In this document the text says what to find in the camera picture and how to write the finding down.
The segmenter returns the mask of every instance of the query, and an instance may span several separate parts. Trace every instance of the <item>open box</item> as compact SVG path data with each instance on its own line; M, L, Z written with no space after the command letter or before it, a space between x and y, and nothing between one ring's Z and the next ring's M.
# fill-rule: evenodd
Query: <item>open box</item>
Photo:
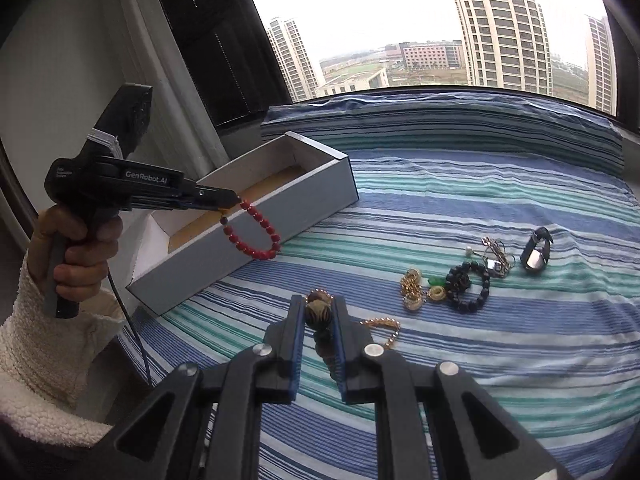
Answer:
M233 189L249 200L282 241L358 199L347 155L293 132L245 153L198 183ZM228 218L251 247L271 246L269 236L239 206ZM160 315L251 261L229 242L219 220L215 211L151 213L127 290Z

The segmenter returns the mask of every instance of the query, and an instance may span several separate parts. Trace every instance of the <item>beaded bracelet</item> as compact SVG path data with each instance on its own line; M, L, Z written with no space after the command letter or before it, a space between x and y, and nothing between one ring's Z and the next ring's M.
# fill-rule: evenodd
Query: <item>beaded bracelet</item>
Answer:
M247 256L251 256L254 260L273 260L276 257L276 254L280 250L280 235L276 233L276 229L272 227L269 221L266 218L262 217L262 214L252 206L247 200L242 200L240 203L240 207L245 209L254 220L260 224L267 234L271 237L271 249L267 251L258 251L254 248L249 247L245 244L239 237L234 233L234 229L231 225L228 225L228 218L226 217L226 211L220 210L222 216L220 217L220 223L223 226L223 231L225 235L229 238L229 241L236 246L238 251L242 251Z
M460 300L458 295L471 286L468 272L472 270L482 276L482 291L476 300ZM453 309L466 314L476 312L484 306L486 298L489 297L489 272L483 264L478 262L464 262L461 265L451 267L444 282L444 290L447 299L451 302Z

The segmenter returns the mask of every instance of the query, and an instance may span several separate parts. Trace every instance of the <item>gold chain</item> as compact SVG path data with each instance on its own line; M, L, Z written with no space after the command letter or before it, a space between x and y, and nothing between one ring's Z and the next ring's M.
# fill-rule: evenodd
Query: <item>gold chain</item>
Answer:
M409 269L400 278L400 295L402 296L402 303L408 310L418 310L422 306L421 277L422 275L418 269Z
M360 324L369 327L377 326L393 328L394 332L392 333L391 337L386 340L386 343L383 344L383 347L387 349L391 348L391 345L396 341L400 333L400 322L391 317L374 317L372 319L365 319L361 321Z

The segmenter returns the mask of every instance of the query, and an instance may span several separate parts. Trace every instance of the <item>watch face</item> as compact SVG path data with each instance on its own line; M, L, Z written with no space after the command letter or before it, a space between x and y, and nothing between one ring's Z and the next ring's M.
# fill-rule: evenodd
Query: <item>watch face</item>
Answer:
M531 269L542 269L545 266L545 259L542 257L542 254L537 251L537 250L533 250L531 251L531 254L529 255L529 259L527 259L527 267L530 267Z

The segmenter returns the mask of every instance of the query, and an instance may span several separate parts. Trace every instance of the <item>white wall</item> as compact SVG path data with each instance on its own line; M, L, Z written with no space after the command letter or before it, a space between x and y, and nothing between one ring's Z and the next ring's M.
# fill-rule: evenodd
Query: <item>white wall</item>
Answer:
M51 163L78 154L124 82L100 0L32 0L0 49L0 138L37 210Z

